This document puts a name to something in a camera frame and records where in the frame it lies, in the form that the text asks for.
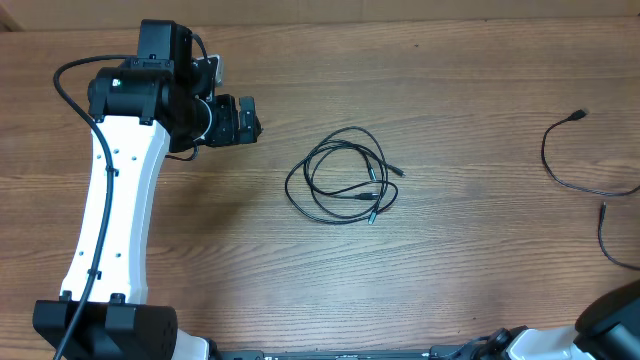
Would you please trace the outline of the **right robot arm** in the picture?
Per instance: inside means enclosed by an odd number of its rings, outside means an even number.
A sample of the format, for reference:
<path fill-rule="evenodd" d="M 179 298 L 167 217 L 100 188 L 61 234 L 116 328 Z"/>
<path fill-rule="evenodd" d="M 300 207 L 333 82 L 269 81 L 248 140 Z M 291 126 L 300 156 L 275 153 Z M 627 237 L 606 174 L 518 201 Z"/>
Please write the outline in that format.
<path fill-rule="evenodd" d="M 573 326 L 489 337 L 473 359 L 639 360 L 639 282 L 595 300 Z"/>

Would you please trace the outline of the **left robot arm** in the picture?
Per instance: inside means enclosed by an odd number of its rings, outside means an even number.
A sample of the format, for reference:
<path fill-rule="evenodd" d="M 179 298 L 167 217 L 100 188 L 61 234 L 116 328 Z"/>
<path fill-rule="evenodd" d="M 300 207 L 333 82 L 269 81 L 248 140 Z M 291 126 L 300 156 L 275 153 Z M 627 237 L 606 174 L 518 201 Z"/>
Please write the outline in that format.
<path fill-rule="evenodd" d="M 167 159 L 257 141 L 253 98 L 217 94 L 222 61 L 194 57 L 201 38 L 171 20 L 141 23 L 133 55 L 101 55 L 80 116 L 93 154 L 81 232 L 55 300 L 36 302 L 35 331 L 66 359 L 201 359 L 215 343 L 190 335 L 169 306 L 148 303 L 146 250 Z"/>

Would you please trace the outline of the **black USB cable long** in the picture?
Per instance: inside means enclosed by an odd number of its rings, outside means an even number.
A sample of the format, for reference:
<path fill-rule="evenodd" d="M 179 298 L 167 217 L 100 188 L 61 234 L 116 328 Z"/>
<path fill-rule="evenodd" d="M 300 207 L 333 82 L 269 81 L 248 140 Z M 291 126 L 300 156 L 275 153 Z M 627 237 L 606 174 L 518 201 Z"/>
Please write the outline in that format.
<path fill-rule="evenodd" d="M 605 141 L 589 130 L 600 130 L 590 111 L 578 108 L 546 127 L 540 142 L 540 161 L 550 179 L 570 190 L 600 196 L 596 239 L 600 252 L 607 260 L 622 268 L 637 271 L 639 265 L 616 258 L 605 243 L 605 222 L 612 198 L 639 196 L 639 171 L 607 158 L 601 152 Z"/>

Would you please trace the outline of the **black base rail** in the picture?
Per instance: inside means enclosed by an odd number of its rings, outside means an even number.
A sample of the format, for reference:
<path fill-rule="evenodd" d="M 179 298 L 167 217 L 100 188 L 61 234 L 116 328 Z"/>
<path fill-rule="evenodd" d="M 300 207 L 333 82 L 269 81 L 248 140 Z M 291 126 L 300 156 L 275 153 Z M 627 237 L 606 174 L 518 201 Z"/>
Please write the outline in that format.
<path fill-rule="evenodd" d="M 221 351 L 214 356 L 220 360 L 462 360 L 496 359 L 480 356 L 483 345 L 437 345 L 419 350 L 365 350 L 365 351 L 303 351 L 263 352 L 259 350 Z"/>

